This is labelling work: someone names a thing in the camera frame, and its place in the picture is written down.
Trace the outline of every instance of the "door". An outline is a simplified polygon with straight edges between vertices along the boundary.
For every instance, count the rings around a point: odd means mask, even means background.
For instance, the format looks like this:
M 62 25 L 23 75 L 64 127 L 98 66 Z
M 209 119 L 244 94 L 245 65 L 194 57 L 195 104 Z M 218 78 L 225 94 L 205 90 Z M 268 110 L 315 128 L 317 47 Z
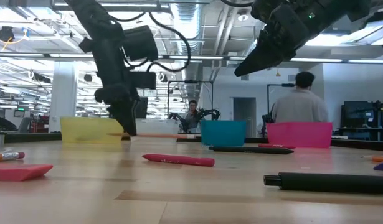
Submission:
M 256 137 L 256 98 L 235 97 L 233 101 L 233 120 L 246 121 L 246 137 Z

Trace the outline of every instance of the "wooden table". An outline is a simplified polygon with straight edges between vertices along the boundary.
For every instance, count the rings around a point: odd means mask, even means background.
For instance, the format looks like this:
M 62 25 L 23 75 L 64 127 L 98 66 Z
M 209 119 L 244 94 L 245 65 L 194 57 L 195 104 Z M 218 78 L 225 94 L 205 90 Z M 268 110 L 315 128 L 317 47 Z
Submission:
M 263 175 L 281 171 L 383 175 L 360 158 L 378 154 L 374 151 L 236 154 L 155 140 L 122 146 L 55 141 L 6 149 L 25 152 L 25 164 L 54 168 L 41 179 L 0 182 L 0 224 L 383 223 L 383 196 L 285 192 L 263 185 Z M 213 157 L 216 165 L 148 162 L 141 157 L 146 153 Z

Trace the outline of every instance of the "teal bin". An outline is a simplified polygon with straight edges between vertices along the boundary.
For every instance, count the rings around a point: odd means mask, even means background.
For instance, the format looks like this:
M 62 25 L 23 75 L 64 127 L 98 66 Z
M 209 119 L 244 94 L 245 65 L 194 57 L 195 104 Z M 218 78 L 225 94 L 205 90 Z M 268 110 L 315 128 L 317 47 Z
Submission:
M 205 121 L 201 123 L 202 143 L 206 146 L 243 146 L 245 121 Z

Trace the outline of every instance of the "person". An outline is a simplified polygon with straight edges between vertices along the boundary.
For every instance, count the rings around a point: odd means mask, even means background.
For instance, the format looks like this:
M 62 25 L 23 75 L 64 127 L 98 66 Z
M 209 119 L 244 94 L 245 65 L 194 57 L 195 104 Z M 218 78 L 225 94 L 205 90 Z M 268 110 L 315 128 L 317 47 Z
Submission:
M 310 91 L 314 79 L 315 76 L 310 72 L 296 75 L 296 88 L 273 105 L 272 118 L 275 123 L 328 122 L 324 100 Z
M 191 100 L 189 102 L 189 111 L 183 114 L 180 114 L 187 122 L 187 133 L 197 133 L 198 122 L 196 120 L 196 115 L 198 114 L 197 110 L 197 101 Z

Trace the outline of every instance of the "yellow bin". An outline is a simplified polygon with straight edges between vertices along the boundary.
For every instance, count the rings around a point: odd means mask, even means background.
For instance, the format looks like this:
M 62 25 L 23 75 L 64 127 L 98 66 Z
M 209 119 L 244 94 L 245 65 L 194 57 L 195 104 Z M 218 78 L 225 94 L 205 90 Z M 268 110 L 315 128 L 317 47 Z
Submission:
M 122 126 L 110 118 L 61 117 L 63 143 L 121 144 L 121 136 L 108 133 L 122 133 Z

